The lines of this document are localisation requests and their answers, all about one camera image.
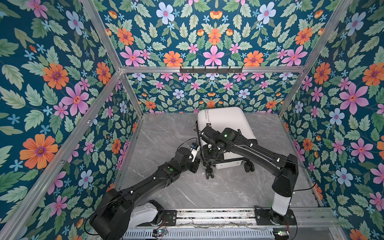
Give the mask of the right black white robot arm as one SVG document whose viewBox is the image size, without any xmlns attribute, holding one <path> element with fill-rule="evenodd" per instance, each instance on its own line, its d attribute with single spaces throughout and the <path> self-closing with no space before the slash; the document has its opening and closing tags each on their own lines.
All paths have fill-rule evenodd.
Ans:
<svg viewBox="0 0 384 240">
<path fill-rule="evenodd" d="M 199 131 L 199 138 L 207 144 L 203 156 L 217 163 L 225 153 L 234 153 L 246 159 L 247 172 L 253 171 L 252 163 L 268 170 L 275 180 L 272 189 L 275 192 L 269 218 L 275 225 L 283 224 L 287 218 L 291 199 L 299 176 L 298 158 L 272 152 L 257 143 L 257 140 L 247 139 L 240 130 L 225 128 L 219 132 L 210 126 Z"/>
</svg>

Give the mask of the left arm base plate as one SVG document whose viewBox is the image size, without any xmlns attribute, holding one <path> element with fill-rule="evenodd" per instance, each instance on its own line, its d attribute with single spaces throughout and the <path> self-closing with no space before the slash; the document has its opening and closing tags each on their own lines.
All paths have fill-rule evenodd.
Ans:
<svg viewBox="0 0 384 240">
<path fill-rule="evenodd" d="M 176 210 L 159 211 L 155 218 L 156 226 L 160 227 L 160 226 L 166 225 L 166 226 L 173 227 L 176 225 L 177 216 L 178 216 L 178 211 Z"/>
</svg>

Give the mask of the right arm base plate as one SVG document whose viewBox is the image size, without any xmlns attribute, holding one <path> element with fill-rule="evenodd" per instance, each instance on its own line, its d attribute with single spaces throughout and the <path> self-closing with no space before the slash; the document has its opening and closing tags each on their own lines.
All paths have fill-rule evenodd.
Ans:
<svg viewBox="0 0 384 240">
<path fill-rule="evenodd" d="M 258 226 L 295 226 L 297 225 L 294 212 L 288 208 L 284 216 L 275 213 L 272 209 L 254 207 L 255 219 Z"/>
</svg>

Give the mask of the white hard-shell suitcase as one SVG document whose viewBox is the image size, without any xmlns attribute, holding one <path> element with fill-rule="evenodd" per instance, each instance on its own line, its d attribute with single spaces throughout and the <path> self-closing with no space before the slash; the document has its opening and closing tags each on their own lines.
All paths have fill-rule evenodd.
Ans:
<svg viewBox="0 0 384 240">
<path fill-rule="evenodd" d="M 239 107 L 206 109 L 198 113 L 196 122 L 196 132 L 199 133 L 205 126 L 211 126 L 214 130 L 221 132 L 220 139 L 233 142 L 239 135 L 250 140 L 256 144 L 257 138 L 255 137 L 247 118 L 242 109 Z M 247 173 L 254 172 L 254 164 L 245 157 L 229 152 L 226 147 L 221 150 L 214 149 L 211 145 L 205 143 L 199 138 L 201 145 L 201 158 L 203 165 L 206 168 L 205 175 L 207 179 L 214 178 L 214 170 L 238 167 L 244 165 Z"/>
</svg>

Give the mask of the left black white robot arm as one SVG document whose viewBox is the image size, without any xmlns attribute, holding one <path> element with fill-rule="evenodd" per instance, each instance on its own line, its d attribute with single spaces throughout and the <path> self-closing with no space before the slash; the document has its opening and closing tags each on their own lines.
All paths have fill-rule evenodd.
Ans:
<svg viewBox="0 0 384 240">
<path fill-rule="evenodd" d="M 96 234 L 103 240 L 119 240 L 128 229 L 152 222 L 162 207 L 154 201 L 145 204 L 143 200 L 178 180 L 182 173 L 196 173 L 200 164 L 197 152 L 181 147 L 148 178 L 121 191 L 108 191 L 89 217 Z"/>
</svg>

